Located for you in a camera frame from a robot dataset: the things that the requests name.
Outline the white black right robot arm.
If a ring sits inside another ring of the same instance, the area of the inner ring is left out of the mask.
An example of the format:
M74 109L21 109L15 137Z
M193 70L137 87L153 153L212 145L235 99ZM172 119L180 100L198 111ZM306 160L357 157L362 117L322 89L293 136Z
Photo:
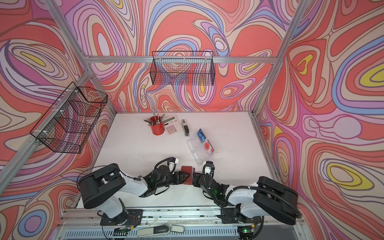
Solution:
M255 217L271 216L275 220L295 225L302 218L298 209L299 194L268 177L259 177L255 186L219 184L208 174L195 173L193 185L203 190L219 208L234 207L240 222Z

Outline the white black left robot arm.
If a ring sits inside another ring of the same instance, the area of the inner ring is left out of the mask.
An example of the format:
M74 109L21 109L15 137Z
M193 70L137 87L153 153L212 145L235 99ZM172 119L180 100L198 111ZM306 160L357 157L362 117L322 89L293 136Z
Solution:
M101 166L98 170L77 179L85 209L97 209L102 217L101 225L131 225L140 223L131 215L118 192L130 193L139 198L159 195L158 189L168 189L181 185L191 176L189 173L176 171L178 159L171 158L157 163L154 169L144 177L132 177L124 173L117 164Z

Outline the red leather card holder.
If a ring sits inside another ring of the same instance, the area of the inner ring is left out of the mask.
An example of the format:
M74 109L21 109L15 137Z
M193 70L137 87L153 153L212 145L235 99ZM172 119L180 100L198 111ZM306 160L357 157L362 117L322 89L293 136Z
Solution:
M195 168L192 166L182 166L181 172L183 173L183 184L192 185L194 181Z

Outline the clear plastic card tray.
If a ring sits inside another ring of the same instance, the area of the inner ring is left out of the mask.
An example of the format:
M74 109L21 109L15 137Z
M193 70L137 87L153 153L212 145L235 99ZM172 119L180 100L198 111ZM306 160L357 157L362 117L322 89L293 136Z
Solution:
M203 144L204 143L201 143L198 139L197 132L191 135L190 138L187 140L187 146L198 166L202 166L206 161L209 161L210 158L214 155L213 154L211 156L208 156Z

